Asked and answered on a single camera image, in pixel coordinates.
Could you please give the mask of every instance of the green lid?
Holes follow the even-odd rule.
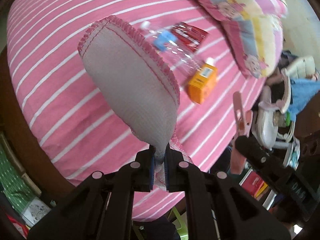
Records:
[[[290,126],[290,123],[291,123],[290,113],[286,112],[285,113],[285,125]]]

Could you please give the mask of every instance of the bed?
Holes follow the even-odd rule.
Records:
[[[195,0],[15,0],[8,17],[8,64],[25,120],[59,173],[73,185],[96,170],[110,173],[147,147],[108,107],[84,70],[79,40],[94,21],[108,15],[139,26],[148,20],[169,26],[184,21],[210,33],[199,57],[213,57],[218,83],[202,104],[191,102],[180,82],[177,137],[207,171],[235,134],[232,95],[241,91],[250,109],[264,79],[246,79],[234,61],[220,23]],[[176,76],[178,68],[171,66]],[[183,193],[155,189],[136,193],[132,218],[152,220]]]

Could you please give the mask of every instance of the pink plastic clip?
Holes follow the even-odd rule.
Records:
[[[232,174],[241,174],[244,169],[245,161],[247,159],[238,152],[235,147],[235,141],[238,136],[249,136],[252,125],[253,112],[252,110],[249,110],[244,113],[241,93],[239,91],[233,94],[233,109],[235,112],[237,131],[235,137],[232,140],[230,171]]]

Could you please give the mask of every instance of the glass jar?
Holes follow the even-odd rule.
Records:
[[[278,127],[288,127],[290,126],[290,113],[286,112],[285,114],[281,114],[280,111],[275,111],[273,113],[273,125]]]

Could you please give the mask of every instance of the white cap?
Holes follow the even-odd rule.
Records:
[[[147,30],[149,28],[149,26],[150,26],[150,22],[149,21],[144,21],[144,22],[141,23],[140,29]]]
[[[209,57],[205,60],[205,63],[210,65],[210,66],[213,66],[214,65],[214,58],[212,57]]]

